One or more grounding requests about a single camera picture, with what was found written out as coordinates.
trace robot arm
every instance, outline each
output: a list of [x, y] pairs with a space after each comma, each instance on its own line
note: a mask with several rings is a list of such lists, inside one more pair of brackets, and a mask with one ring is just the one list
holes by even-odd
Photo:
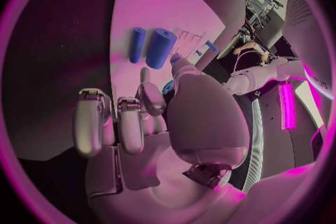
[[289, 62], [286, 58], [278, 58], [264, 67], [255, 66], [234, 72], [223, 85], [231, 94], [243, 95], [263, 87], [268, 81], [285, 81], [289, 78], [306, 78], [302, 62]]

